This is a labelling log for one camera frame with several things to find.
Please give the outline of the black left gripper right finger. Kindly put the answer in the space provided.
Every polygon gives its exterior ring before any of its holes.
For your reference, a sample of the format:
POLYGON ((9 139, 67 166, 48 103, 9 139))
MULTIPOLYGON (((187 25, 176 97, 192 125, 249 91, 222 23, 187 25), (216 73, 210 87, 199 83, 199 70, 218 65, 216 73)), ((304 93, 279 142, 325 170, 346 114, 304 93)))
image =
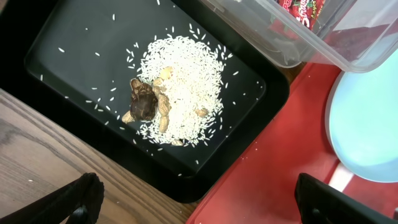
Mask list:
POLYGON ((307 173, 298 175, 294 196, 303 224, 397 224, 307 173))

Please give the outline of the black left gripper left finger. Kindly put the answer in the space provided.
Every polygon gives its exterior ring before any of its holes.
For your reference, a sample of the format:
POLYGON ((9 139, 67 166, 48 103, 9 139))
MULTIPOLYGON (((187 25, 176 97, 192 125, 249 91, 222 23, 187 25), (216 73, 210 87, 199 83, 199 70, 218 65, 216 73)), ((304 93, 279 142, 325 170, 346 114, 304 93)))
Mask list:
POLYGON ((96 223, 104 200, 104 183, 91 172, 1 218, 7 223, 96 223))

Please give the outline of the pink plastic fork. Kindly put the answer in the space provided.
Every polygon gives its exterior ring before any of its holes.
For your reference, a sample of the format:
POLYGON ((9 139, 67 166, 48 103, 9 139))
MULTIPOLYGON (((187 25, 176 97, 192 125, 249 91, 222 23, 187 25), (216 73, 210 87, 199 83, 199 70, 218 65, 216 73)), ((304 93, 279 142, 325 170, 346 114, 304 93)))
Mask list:
POLYGON ((354 174, 340 162, 334 170, 328 185, 339 192, 343 192, 353 177, 354 174))

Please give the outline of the light blue plate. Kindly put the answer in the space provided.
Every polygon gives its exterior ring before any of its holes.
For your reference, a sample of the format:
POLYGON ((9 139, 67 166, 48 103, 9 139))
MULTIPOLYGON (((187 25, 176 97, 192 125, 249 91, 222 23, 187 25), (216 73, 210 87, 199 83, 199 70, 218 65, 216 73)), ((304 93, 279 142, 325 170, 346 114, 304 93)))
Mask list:
POLYGON ((366 73, 341 72, 328 96, 326 135, 343 179, 397 182, 397 53, 366 73))

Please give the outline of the red snack wrapper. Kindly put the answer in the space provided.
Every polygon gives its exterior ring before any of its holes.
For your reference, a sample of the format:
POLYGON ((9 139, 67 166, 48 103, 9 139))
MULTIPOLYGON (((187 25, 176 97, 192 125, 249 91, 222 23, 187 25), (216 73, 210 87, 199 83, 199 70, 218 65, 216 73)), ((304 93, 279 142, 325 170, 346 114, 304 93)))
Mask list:
POLYGON ((313 27, 321 14, 325 0, 274 0, 306 28, 313 27))

